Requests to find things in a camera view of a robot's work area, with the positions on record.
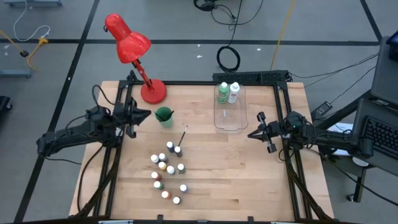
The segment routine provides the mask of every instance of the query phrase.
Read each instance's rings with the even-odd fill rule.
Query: lamp shade
[[[116,50],[122,63],[131,63],[149,50],[150,40],[140,33],[131,31],[119,14],[108,15],[105,26],[116,39]]]

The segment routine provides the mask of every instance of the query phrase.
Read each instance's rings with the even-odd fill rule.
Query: green bottle
[[[228,99],[228,85],[223,82],[218,90],[218,103],[223,104]]]

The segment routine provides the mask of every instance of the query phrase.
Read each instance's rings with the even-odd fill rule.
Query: white cord
[[[47,26],[47,25],[44,25],[44,26],[38,27],[38,28],[36,29],[36,31],[35,31],[28,39],[21,40],[20,38],[18,38],[17,32],[15,31],[15,27],[16,27],[17,23],[19,22],[19,20],[22,18],[22,16],[24,16],[26,10],[27,10],[27,0],[25,0],[25,10],[24,10],[24,12],[18,17],[17,21],[15,21],[15,23],[14,23],[14,27],[12,27],[12,29],[14,30],[15,38],[16,38],[18,41],[20,41],[20,42],[28,41],[28,40],[30,40],[31,38],[33,38],[33,36],[37,33],[37,31],[39,31],[39,29],[44,28],[44,27],[46,27],[46,28],[48,29],[48,31],[47,31],[42,37],[44,38],[44,37],[46,37],[47,35],[49,35],[49,34],[50,34],[51,28],[50,28],[49,26]]]

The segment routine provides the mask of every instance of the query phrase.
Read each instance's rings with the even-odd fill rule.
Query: wooden tabletop
[[[310,117],[307,97],[302,83],[289,83],[292,109]],[[102,88],[109,99],[115,99],[118,82],[103,82]],[[213,121],[214,86],[167,87],[167,97],[158,105],[145,103],[140,95],[140,86],[133,87],[137,107],[155,111],[168,106],[175,111],[174,125],[170,129],[161,127],[155,116],[150,115],[139,127],[137,138],[124,137],[118,180],[113,201],[111,218],[156,219],[163,214],[165,220],[247,220],[253,216],[256,221],[294,221],[290,201],[289,185],[285,164],[278,154],[269,154],[266,143],[248,139],[247,134],[257,129],[256,115],[263,111],[267,123],[278,119],[272,87],[246,86],[246,109],[249,126],[240,134],[219,134]],[[112,108],[102,96],[99,103]],[[188,131],[181,148],[183,157],[167,151],[166,142],[178,144],[185,126]],[[280,139],[273,139],[278,150],[282,149]],[[99,143],[86,147],[83,165],[100,147]],[[81,205],[84,205],[98,186],[104,149],[88,166],[83,178]],[[168,175],[150,161],[152,154],[166,153],[168,165],[176,167],[183,163],[185,174]],[[333,216],[326,180],[318,155],[302,150],[302,163],[307,188],[326,214]],[[165,190],[182,199],[180,205],[163,199],[161,191],[153,188],[150,173],[162,174]],[[179,191],[180,184],[189,188],[187,194]],[[75,214],[76,193],[70,214]],[[108,196],[103,194],[101,213]],[[304,217],[300,203],[300,213]]]

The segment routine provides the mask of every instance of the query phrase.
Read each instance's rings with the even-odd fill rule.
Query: transparent tray
[[[214,125],[217,133],[239,134],[248,127],[246,115],[246,89],[240,85],[235,103],[218,103],[218,90],[220,85],[214,87]]]

